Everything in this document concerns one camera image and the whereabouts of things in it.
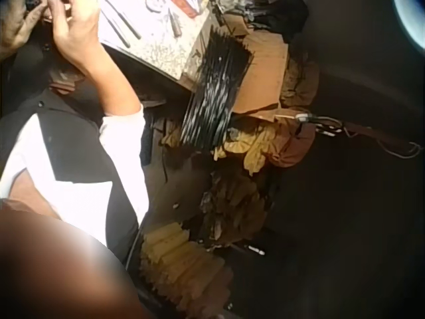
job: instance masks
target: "workbench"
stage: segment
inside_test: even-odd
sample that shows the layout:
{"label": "workbench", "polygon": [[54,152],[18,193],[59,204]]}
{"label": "workbench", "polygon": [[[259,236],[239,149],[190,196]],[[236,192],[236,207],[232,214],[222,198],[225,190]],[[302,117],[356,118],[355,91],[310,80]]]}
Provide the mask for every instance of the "workbench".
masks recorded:
{"label": "workbench", "polygon": [[[150,11],[144,0],[109,1],[125,13],[140,33],[141,39],[134,36],[107,1],[102,1],[99,22],[101,42],[174,80],[187,90],[193,90],[197,70],[202,63],[202,55],[208,43],[209,31],[214,23],[209,9],[203,9],[200,15],[191,19],[180,8],[169,2],[168,5],[177,17],[182,30],[181,37],[176,38],[169,16]],[[130,48],[124,45],[110,25],[110,19],[124,33],[131,45]]]}

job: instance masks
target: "cardboard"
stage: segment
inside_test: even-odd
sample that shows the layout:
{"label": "cardboard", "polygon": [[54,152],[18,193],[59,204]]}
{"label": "cardboard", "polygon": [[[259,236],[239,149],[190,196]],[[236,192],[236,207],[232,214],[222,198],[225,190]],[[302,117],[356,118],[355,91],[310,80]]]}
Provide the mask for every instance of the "cardboard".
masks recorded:
{"label": "cardboard", "polygon": [[247,35],[244,44],[252,52],[254,59],[232,111],[242,114],[274,104],[279,108],[280,91],[288,63],[288,45],[281,35],[265,31],[254,31]]}

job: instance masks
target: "hand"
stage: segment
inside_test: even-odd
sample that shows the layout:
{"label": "hand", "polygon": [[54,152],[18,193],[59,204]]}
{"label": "hand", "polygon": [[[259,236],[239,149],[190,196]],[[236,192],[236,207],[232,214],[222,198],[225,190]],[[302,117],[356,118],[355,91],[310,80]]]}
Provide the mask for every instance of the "hand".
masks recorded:
{"label": "hand", "polygon": [[0,62],[27,43],[31,31],[47,8],[47,0],[35,7],[25,18],[25,0],[8,0],[1,4]]}
{"label": "hand", "polygon": [[67,19],[61,0],[48,0],[52,13],[53,38],[59,52],[84,74],[88,67],[103,56],[99,42],[98,0],[70,0],[71,17]]}

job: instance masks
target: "bundle of black sticks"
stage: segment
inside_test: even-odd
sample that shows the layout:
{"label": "bundle of black sticks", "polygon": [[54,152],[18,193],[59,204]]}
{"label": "bundle of black sticks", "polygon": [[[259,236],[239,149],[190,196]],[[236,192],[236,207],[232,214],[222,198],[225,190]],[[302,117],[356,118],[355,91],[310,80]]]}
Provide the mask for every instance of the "bundle of black sticks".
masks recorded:
{"label": "bundle of black sticks", "polygon": [[224,143],[232,107],[251,61],[251,52],[238,39],[211,28],[198,86],[183,122],[183,145],[211,151]]}

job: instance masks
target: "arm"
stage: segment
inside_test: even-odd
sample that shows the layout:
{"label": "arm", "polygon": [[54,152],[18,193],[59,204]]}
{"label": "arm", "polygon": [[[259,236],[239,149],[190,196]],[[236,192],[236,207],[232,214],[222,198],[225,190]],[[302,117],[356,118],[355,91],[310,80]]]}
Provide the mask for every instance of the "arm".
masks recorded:
{"label": "arm", "polygon": [[71,1],[69,21],[61,0],[49,0],[48,4],[58,50],[94,83],[104,112],[118,116],[139,112],[139,98],[99,42],[100,8],[97,0]]}

